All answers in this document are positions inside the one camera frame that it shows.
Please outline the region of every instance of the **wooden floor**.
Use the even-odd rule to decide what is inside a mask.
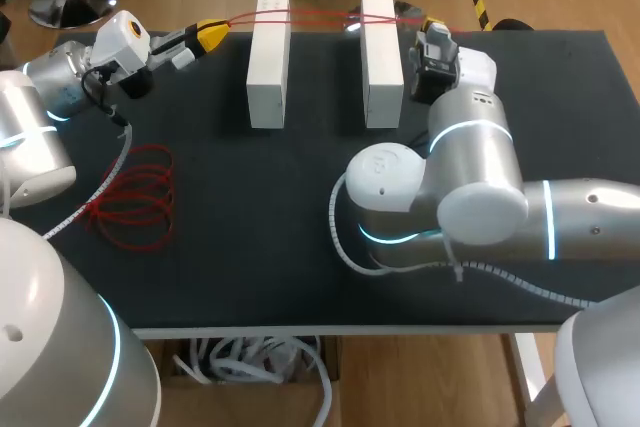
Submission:
[[[28,19],[29,1],[11,0],[2,7],[14,22],[13,43],[24,61],[50,49],[57,36],[57,32]],[[479,30],[471,0],[404,1],[456,30]],[[512,17],[536,29],[604,30],[636,96],[640,96],[640,0],[484,2],[494,24]],[[350,9],[359,0],[291,3],[295,8],[337,10]],[[120,4],[149,30],[177,29],[203,18],[251,11],[254,6],[255,0],[121,0]],[[553,336],[538,340],[544,346],[546,370],[551,372]],[[334,390],[332,426],[505,427],[519,421],[508,361],[496,335],[344,338],[341,367],[341,380]],[[251,386],[202,391],[183,382],[168,382],[160,425],[310,425],[320,398],[320,387],[313,384],[298,389]]]

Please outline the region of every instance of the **red cable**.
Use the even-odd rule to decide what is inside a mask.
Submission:
[[[83,215],[89,213],[87,228],[95,225],[117,247],[146,252],[159,249],[173,234],[173,157],[166,147],[149,144],[131,149],[127,162],[142,152],[162,154],[168,159],[167,165],[144,163],[122,170],[111,185],[87,206]],[[115,161],[107,169],[103,181],[114,165]],[[151,243],[132,244],[114,235],[116,227],[130,232],[130,229],[157,224],[166,224],[166,230]]]
[[[384,24],[384,23],[408,23],[408,24],[420,24],[422,25],[422,19],[415,18],[396,18],[389,17],[385,15],[374,15],[374,14],[361,14],[361,13],[353,13],[353,12],[335,12],[335,11],[322,11],[322,10],[300,10],[300,9],[273,9],[273,10],[262,10],[260,12],[247,12],[244,14],[236,15],[228,19],[227,23],[230,27],[234,25],[244,25],[244,24],[295,24],[295,25],[342,25],[343,21],[338,20],[250,20],[243,22],[236,22],[238,19],[242,19],[244,17],[252,17],[258,14],[273,14],[273,13],[289,13],[293,15],[323,15],[326,17],[346,17],[346,18],[372,18],[372,19],[381,19],[375,21],[362,21],[362,24]]]

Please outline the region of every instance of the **white block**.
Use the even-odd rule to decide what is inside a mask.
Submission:
[[[289,0],[258,0],[256,12],[289,9]],[[287,21],[288,12],[257,14],[256,20]],[[247,72],[249,115],[254,129],[282,129],[287,100],[291,24],[255,24]]]
[[[393,0],[362,0],[362,13],[395,18]],[[395,23],[363,18],[360,29],[362,95],[368,129],[396,128],[400,122],[404,77]]]

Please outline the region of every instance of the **table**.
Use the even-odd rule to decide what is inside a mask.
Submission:
[[[63,39],[88,43],[90,36]],[[640,183],[640,110],[603,33],[456,38],[497,62],[496,92],[525,180]],[[400,39],[407,85],[412,39]],[[448,269],[369,278],[343,265],[327,225],[335,180],[365,146],[411,139],[427,110],[406,94],[397,130],[365,130],[357,33],[294,33],[285,129],[252,130],[244,86],[250,41],[232,33],[185,71],[160,69],[144,99],[119,102],[134,145],[163,143],[175,156],[172,243],[156,253],[124,252],[82,223],[53,239],[141,337],[531,332],[575,312],[478,272],[457,284]],[[64,194],[15,211],[38,232],[88,198],[121,147],[118,129],[97,111],[60,124],[59,132],[78,179]],[[339,209],[338,223],[345,249],[364,262],[354,219]],[[640,284],[635,261],[500,267],[591,300]]]

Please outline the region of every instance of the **black stool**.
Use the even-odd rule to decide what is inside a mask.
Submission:
[[[73,29],[111,14],[118,0],[33,0],[29,17],[44,27]]]

